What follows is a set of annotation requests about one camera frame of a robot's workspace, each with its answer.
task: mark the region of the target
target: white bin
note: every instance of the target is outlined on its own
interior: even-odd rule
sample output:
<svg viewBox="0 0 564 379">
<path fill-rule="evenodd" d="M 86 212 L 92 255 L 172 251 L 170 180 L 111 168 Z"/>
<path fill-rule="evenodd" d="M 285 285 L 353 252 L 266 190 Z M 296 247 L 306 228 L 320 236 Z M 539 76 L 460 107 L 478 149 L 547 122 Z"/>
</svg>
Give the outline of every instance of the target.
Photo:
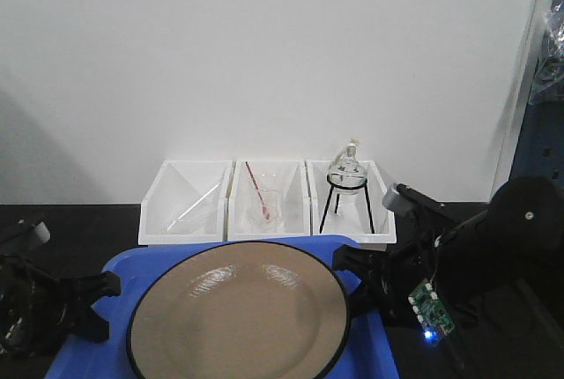
<svg viewBox="0 0 564 379">
<path fill-rule="evenodd" d="M 232 161 L 166 160 L 141 203 L 139 244 L 225 240 Z"/>
<path fill-rule="evenodd" d="M 279 191 L 280 220 L 261 227 L 251 209 L 265 203 L 267 193 L 257 192 L 251 181 L 246 160 L 235 165 L 233 186 L 229 197 L 227 228 L 228 241 L 242 241 L 280 236 L 311 235 L 311 216 L 308 197 L 308 180 L 303 160 L 263 161 L 249 160 L 249 166 L 260 188 L 268 179 L 270 187 Z"/>
<path fill-rule="evenodd" d="M 327 182 L 328 160 L 307 160 L 309 192 L 311 196 L 313 234 L 319 234 L 319 226 L 323 218 L 323 210 L 329 195 L 330 185 Z M 330 207 L 327 211 L 323 234 L 342 234 L 363 244 L 395 243 L 396 224 L 394 213 L 382 205 L 386 186 L 372 160 L 360 161 L 367 169 L 368 195 L 372 207 L 375 234 L 370 230 L 367 203 L 363 189 L 353 196 L 340 197 L 338 213 L 335 214 L 336 191 L 333 190 Z"/>
</svg>

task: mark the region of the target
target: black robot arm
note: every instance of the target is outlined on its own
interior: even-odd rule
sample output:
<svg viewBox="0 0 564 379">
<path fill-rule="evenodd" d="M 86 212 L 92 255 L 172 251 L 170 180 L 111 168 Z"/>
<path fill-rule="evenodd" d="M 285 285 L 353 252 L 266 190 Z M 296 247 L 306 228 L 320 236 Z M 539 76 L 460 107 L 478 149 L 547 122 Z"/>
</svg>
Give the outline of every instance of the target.
<svg viewBox="0 0 564 379">
<path fill-rule="evenodd" d="M 507 182 L 486 210 L 466 221 L 403 184 L 383 202 L 411 217 L 420 234 L 390 253 L 347 246 L 335 252 L 333 268 L 362 280 L 352 300 L 356 315 L 378 308 L 388 324 L 416 326 L 408 299 L 424 279 L 455 306 L 535 266 L 564 266 L 564 193 L 545 178 Z"/>
</svg>

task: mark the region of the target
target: beige plate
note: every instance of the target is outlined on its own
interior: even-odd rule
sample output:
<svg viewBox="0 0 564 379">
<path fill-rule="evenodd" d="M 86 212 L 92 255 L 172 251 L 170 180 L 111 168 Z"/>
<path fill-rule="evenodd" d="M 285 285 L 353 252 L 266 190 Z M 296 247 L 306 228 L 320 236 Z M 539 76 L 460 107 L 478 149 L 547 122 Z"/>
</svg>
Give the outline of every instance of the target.
<svg viewBox="0 0 564 379">
<path fill-rule="evenodd" d="M 349 329 L 344 288 L 322 262 L 275 242 L 208 249 L 139 302 L 128 350 L 145 379 L 313 379 Z"/>
</svg>

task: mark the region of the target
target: blue tray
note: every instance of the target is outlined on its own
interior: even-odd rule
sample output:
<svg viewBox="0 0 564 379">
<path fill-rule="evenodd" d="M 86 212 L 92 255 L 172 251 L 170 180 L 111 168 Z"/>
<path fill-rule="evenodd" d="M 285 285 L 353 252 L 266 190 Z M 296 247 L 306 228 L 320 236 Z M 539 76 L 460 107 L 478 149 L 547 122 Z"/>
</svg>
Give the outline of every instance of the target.
<svg viewBox="0 0 564 379">
<path fill-rule="evenodd" d="M 273 240 L 305 249 L 325 263 L 331 263 L 333 251 L 343 244 L 357 244 L 339 235 L 303 236 Z M 126 330 L 131 312 L 143 292 L 162 273 L 185 258 L 221 243 L 189 244 L 131 249 L 111 259 L 105 270 L 122 280 L 122 295 L 104 297 L 94 308 L 110 322 L 110 339 L 94 344 L 69 336 L 56 356 L 46 379 L 137 379 L 125 350 Z M 339 272 L 350 292 L 358 279 L 350 272 Z M 326 376 L 327 379 L 398 379 L 382 320 L 377 313 L 352 321 L 351 333 L 343 355 Z"/>
</svg>

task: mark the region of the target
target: black table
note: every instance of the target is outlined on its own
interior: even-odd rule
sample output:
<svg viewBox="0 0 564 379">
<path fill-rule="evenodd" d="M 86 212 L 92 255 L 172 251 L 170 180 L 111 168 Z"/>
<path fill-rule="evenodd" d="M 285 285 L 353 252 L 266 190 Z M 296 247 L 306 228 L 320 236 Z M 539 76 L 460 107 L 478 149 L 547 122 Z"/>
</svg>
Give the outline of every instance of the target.
<svg viewBox="0 0 564 379">
<path fill-rule="evenodd" d="M 452 208 L 470 217 L 483 206 L 452 204 Z M 0 205 L 0 227 L 36 211 L 46 214 L 51 240 L 30 257 L 58 277 L 96 274 L 111 257 L 137 247 L 140 212 L 137 204 Z M 400 243 L 412 233 L 409 222 L 397 219 Z M 541 278 L 532 287 L 544 304 L 524 282 L 496 290 L 484 301 L 475 301 L 480 310 L 479 326 L 459 331 L 454 337 L 468 366 L 465 375 L 457 375 L 445 354 L 426 345 L 421 331 L 387 327 L 400 376 L 408 379 L 564 377 L 564 338 L 558 324 L 564 324 L 564 310 L 559 311 L 564 307 L 564 286 L 559 289 L 552 279 Z M 546 306 L 555 316 L 551 316 Z M 42 378 L 53 358 L 53 355 L 0 358 L 0 378 Z"/>
</svg>

